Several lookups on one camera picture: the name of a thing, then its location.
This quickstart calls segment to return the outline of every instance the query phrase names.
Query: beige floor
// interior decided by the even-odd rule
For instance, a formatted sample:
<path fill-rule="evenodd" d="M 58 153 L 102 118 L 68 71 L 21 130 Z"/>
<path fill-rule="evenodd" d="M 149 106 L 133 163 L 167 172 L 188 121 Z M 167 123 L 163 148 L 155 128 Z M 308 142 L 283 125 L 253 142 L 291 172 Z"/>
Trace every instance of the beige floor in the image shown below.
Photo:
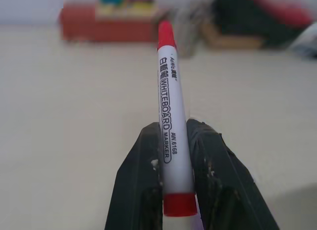
<path fill-rule="evenodd" d="M 102 230 L 116 170 L 158 119 L 156 49 L 0 27 L 0 229 Z M 223 133 L 281 229 L 317 229 L 317 63 L 278 52 L 182 60 L 188 117 Z"/>

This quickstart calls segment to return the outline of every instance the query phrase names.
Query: white marker barrel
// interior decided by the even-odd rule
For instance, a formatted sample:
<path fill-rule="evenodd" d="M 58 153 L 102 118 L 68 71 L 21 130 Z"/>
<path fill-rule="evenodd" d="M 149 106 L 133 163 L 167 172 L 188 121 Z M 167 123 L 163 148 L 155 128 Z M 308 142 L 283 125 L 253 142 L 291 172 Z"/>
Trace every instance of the white marker barrel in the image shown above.
<path fill-rule="evenodd" d="M 188 147 L 177 51 L 172 26 L 159 26 L 158 93 L 162 147 L 164 214 L 171 217 L 197 213 L 193 169 Z"/>

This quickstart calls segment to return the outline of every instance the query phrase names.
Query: red marker end cap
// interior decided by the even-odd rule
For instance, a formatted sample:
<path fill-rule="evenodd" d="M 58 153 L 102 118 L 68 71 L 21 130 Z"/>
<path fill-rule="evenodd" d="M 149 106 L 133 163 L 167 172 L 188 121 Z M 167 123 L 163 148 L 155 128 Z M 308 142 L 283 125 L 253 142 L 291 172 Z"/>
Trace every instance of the red marker end cap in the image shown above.
<path fill-rule="evenodd" d="M 176 48 L 173 27 L 169 21 L 162 21 L 158 26 L 158 50 L 162 46 L 173 46 Z"/>
<path fill-rule="evenodd" d="M 164 196 L 164 215 L 168 217 L 189 217 L 197 214 L 194 193 L 167 194 Z"/>

